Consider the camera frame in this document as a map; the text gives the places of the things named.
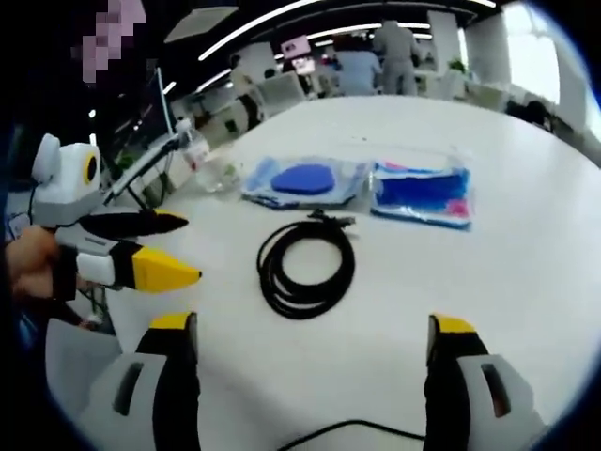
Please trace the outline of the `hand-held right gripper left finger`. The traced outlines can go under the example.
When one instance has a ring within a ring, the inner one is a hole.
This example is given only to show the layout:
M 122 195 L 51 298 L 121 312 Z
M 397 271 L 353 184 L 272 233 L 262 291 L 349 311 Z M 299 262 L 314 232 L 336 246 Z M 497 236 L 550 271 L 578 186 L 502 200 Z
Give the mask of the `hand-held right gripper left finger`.
M 98 450 L 198 450 L 196 315 L 151 321 L 134 352 L 93 382 L 88 436 Z

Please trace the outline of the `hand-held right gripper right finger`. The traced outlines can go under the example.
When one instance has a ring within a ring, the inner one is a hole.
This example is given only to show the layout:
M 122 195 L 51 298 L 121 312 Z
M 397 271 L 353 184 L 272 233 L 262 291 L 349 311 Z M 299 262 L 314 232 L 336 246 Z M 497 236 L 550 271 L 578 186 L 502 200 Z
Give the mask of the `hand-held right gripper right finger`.
M 547 426 L 530 384 L 463 319 L 428 319 L 425 450 L 530 450 Z

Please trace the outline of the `person's left hand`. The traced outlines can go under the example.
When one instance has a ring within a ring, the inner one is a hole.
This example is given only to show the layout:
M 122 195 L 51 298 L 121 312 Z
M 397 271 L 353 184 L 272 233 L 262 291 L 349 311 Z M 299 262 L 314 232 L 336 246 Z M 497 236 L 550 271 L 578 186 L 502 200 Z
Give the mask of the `person's left hand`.
M 77 279 L 64 287 L 54 276 L 60 257 L 54 233 L 31 225 L 5 245 L 10 294 L 16 303 L 33 300 L 69 302 L 76 296 Z

